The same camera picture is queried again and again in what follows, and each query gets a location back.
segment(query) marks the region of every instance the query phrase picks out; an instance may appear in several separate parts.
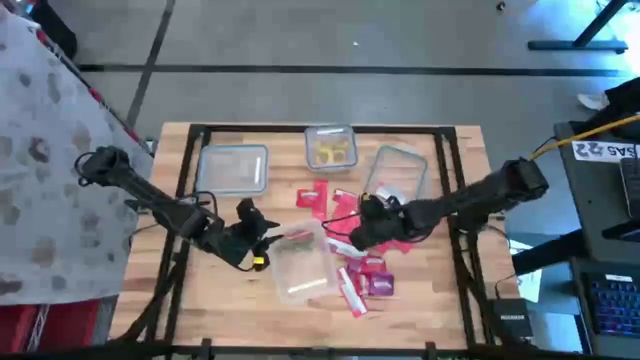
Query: patterned cloth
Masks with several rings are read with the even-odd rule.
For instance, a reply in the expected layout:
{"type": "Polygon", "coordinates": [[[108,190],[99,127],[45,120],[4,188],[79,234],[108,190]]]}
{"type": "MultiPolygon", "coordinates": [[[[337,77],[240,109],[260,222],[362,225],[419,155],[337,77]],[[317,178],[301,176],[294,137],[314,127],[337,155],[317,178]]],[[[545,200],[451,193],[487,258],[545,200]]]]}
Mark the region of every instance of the patterned cloth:
{"type": "Polygon", "coordinates": [[[75,159],[98,146],[152,158],[34,29],[0,5],[0,305],[117,294],[137,215],[116,188],[78,186],[75,159]]]}

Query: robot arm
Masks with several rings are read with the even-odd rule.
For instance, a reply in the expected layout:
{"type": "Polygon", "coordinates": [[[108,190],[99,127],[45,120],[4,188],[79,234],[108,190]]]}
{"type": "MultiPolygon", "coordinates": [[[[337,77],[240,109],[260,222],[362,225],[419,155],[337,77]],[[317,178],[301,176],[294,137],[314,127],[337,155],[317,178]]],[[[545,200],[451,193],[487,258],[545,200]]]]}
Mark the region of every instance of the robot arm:
{"type": "Polygon", "coordinates": [[[224,220],[217,214],[197,203],[173,199],[136,174],[123,150],[113,146],[99,147],[86,156],[82,164],[80,162],[85,155],[75,163],[76,171],[80,174],[80,186],[96,183],[124,189],[136,199],[126,202],[132,209],[150,209],[162,227],[237,269],[240,269],[239,264],[249,251],[265,258],[264,264],[254,265],[255,270],[260,271],[268,266],[266,248],[275,239],[263,240],[262,237],[268,229],[280,224],[266,220],[251,199],[243,199],[236,207],[240,222],[225,227],[224,220]]]}
{"type": "Polygon", "coordinates": [[[360,201],[361,225],[349,238],[361,251],[391,239],[421,241],[443,217],[458,213],[464,215],[460,216],[462,219],[486,223],[489,214],[538,199],[548,188],[547,180],[533,161],[518,159],[507,161],[483,180],[438,199],[413,200],[401,205],[394,197],[385,203],[365,194],[360,201]]]}

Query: gray floor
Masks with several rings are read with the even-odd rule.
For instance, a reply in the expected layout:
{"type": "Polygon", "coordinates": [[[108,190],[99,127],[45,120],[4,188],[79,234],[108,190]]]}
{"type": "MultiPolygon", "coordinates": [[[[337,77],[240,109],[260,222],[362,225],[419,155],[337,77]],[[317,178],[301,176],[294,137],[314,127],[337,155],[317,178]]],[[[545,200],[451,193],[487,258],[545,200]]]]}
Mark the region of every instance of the gray floor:
{"type": "MultiPolygon", "coordinates": [[[[80,64],[144,64],[165,6],[161,0],[49,2],[77,33],[80,64]]],[[[509,0],[501,14],[496,3],[176,0],[157,64],[640,73],[640,31],[634,26],[640,24],[640,14],[623,11],[598,35],[627,40],[631,49],[624,55],[530,52],[528,40],[577,36],[598,11],[597,1],[509,0]]],[[[141,73],[85,77],[126,118],[141,73]]],[[[591,112],[580,108],[577,93],[601,92],[628,78],[154,73],[135,128],[144,137],[157,137],[166,121],[478,124],[491,166],[497,168],[527,155],[552,135],[554,123],[587,119],[591,112]]],[[[507,219],[512,237],[531,244],[578,227],[558,154],[545,155],[539,164],[551,184],[549,193],[513,210],[507,219]]],[[[572,320],[545,314],[575,312],[560,289],[567,275],[563,266],[546,269],[541,304],[532,306],[541,314],[534,319],[536,335],[548,348],[575,350],[574,336],[549,335],[567,333],[572,320]]]]}

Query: black keyboard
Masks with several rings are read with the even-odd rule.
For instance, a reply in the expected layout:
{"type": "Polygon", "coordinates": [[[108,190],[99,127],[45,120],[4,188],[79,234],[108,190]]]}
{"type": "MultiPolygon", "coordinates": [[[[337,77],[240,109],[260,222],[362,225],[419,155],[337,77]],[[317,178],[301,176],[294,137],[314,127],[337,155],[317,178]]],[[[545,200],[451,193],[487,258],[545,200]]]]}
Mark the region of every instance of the black keyboard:
{"type": "Polygon", "coordinates": [[[630,276],[585,276],[594,331],[603,335],[640,337],[640,282],[630,276]]]}

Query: plastic container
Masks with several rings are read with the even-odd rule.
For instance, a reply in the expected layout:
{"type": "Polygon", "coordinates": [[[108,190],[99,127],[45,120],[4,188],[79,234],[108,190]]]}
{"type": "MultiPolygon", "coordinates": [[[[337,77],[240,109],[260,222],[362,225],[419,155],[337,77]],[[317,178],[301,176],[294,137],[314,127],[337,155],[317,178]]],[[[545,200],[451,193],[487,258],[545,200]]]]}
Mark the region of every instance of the plastic container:
{"type": "Polygon", "coordinates": [[[274,229],[274,235],[277,234],[284,237],[273,243],[267,253],[283,303],[298,304],[338,293],[336,266],[319,220],[274,229]]]}
{"type": "Polygon", "coordinates": [[[207,145],[200,152],[196,190],[220,196],[259,195],[267,189],[268,163],[264,145],[207,145]]]}
{"type": "Polygon", "coordinates": [[[426,173],[427,160],[423,156],[383,145],[371,167],[364,192],[385,199],[393,195],[404,204],[417,199],[424,192],[426,173]]]}
{"type": "Polygon", "coordinates": [[[348,125],[309,127],[304,131],[307,164],[313,171],[344,171],[358,164],[353,128],[348,125]]]}

